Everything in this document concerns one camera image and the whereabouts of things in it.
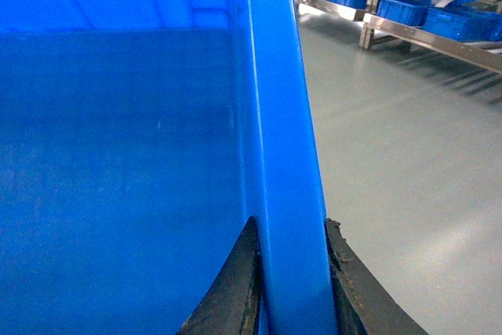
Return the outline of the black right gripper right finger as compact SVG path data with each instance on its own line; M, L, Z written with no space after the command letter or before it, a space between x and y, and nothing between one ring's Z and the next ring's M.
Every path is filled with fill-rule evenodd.
M347 244L340 223L325 222L339 334L425 334Z

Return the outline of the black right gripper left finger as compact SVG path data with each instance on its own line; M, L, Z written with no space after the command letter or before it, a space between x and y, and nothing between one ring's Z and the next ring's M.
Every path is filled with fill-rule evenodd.
M258 334L262 265L256 219L249 217L212 285L178 334Z

